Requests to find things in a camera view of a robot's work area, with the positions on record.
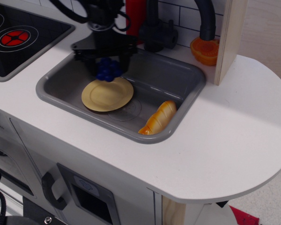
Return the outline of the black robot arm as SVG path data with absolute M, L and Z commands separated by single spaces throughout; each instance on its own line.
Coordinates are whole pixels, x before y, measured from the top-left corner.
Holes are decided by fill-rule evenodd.
M 71 45 L 74 58 L 85 63 L 92 76 L 96 76 L 98 69 L 96 60 L 100 58 L 118 56 L 120 69 L 127 72 L 130 57 L 137 53 L 137 37 L 121 34 L 113 28 L 117 27 L 115 19 L 118 15 L 128 21 L 130 18 L 121 11 L 124 6 L 122 0 L 80 0 L 86 16 L 81 16 L 67 8 L 59 0 L 51 3 L 63 14 L 78 23 L 87 23 L 92 33 Z

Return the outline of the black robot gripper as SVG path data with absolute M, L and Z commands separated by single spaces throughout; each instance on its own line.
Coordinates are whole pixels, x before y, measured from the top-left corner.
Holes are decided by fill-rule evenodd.
M 91 34 L 71 45 L 77 59 L 82 60 L 92 76 L 97 76 L 97 58 L 118 56 L 120 68 L 125 73 L 129 69 L 130 57 L 138 52 L 135 36 L 114 30 L 115 20 L 106 23 L 87 22 Z

